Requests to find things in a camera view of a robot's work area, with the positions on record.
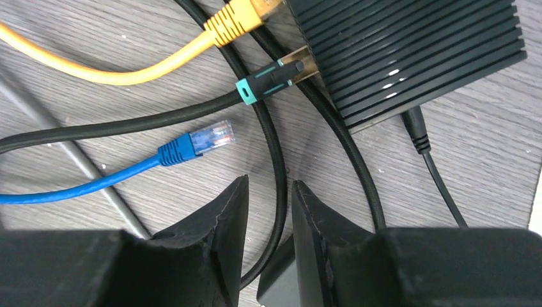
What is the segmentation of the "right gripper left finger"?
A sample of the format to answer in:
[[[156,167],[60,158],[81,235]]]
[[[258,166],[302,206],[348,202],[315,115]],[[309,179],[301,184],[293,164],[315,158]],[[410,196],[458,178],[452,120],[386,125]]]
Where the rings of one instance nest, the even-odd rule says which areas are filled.
[[[144,240],[124,230],[1,234],[2,306],[237,306],[249,179]]]

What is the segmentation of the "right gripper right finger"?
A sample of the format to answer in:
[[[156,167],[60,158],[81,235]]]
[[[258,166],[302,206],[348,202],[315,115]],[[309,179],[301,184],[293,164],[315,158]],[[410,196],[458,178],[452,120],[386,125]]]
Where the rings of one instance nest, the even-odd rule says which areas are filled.
[[[513,228],[371,233],[292,186],[302,306],[540,306],[541,237]]]

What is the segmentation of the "small black blue switch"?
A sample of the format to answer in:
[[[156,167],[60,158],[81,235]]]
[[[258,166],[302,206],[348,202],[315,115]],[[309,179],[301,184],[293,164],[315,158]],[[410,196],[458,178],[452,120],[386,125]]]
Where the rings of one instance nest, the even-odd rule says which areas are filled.
[[[512,1],[289,1],[288,6],[351,132],[527,57]]]

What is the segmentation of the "black power adapter with cord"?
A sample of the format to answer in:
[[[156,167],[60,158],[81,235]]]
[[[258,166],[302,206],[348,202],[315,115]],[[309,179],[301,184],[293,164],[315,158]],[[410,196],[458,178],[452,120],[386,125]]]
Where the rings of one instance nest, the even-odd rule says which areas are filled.
[[[401,114],[401,119],[417,153],[423,157],[454,220],[460,228],[466,228],[467,222],[449,193],[430,154],[431,145],[421,108],[417,106],[405,111]],[[295,246],[292,235],[278,248],[277,253],[262,272],[256,298],[260,306],[300,306]]]

